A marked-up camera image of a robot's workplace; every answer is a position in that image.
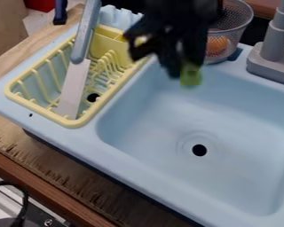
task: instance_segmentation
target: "green sponge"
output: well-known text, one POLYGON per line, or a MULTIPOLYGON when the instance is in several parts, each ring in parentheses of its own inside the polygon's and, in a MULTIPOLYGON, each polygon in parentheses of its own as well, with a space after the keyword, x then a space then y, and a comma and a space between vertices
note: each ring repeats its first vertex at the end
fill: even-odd
POLYGON ((191 63, 185 63, 180 74, 180 85, 194 86, 201 85, 202 74, 200 68, 191 63))

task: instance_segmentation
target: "blue object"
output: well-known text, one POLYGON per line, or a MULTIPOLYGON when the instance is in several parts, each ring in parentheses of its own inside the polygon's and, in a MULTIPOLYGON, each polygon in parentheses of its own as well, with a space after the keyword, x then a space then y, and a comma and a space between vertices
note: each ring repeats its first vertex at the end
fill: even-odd
POLYGON ((54 25, 65 25, 67 23, 67 0, 55 0, 54 25))

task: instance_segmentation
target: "drain hole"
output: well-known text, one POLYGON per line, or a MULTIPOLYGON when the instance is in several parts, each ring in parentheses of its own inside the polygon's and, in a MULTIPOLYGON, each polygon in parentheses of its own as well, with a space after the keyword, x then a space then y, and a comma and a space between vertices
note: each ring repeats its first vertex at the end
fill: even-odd
POLYGON ((193 151, 193 154, 201 157, 201 156, 204 156, 208 152, 208 149, 204 145, 195 145, 192 151, 193 151))
POLYGON ((97 99, 97 97, 99 97, 99 94, 97 93, 91 93, 88 97, 87 100, 91 103, 94 103, 97 99))

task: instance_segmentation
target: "faucet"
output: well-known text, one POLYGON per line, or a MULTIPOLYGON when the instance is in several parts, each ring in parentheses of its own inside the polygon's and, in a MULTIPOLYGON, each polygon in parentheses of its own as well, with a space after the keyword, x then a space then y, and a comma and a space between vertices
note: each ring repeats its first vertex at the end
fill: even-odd
POLYGON ((284 0, 270 21, 265 39, 248 55, 248 71, 284 84, 284 0))

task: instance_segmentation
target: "wooden countertop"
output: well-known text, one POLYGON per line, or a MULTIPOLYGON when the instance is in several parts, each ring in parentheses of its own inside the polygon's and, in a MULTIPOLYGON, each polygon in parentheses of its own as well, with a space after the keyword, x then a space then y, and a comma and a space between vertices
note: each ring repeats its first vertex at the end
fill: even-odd
MULTIPOLYGON (((256 15, 271 18, 279 0, 247 2, 256 15)), ((0 78, 77 23, 82 8, 77 5, 68 13, 65 26, 48 25, 2 55, 0 78)), ((168 209, 41 145, 1 116, 0 175, 28 184, 34 197, 78 226, 192 226, 168 209)))

